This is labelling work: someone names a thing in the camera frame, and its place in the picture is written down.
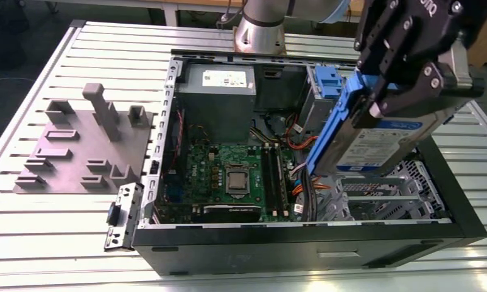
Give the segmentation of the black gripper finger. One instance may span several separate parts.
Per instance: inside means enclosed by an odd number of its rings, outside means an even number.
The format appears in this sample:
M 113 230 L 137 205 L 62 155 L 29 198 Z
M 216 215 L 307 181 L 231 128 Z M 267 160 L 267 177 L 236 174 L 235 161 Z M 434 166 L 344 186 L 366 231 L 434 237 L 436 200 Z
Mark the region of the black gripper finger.
M 374 118 L 416 118 L 450 107 L 443 94 L 443 76 L 434 63 L 428 63 L 410 85 L 390 84 L 375 94 L 368 113 Z
M 410 51 L 414 24 L 414 1 L 364 1 L 354 47 L 360 73 L 410 77 L 411 66 L 403 56 Z

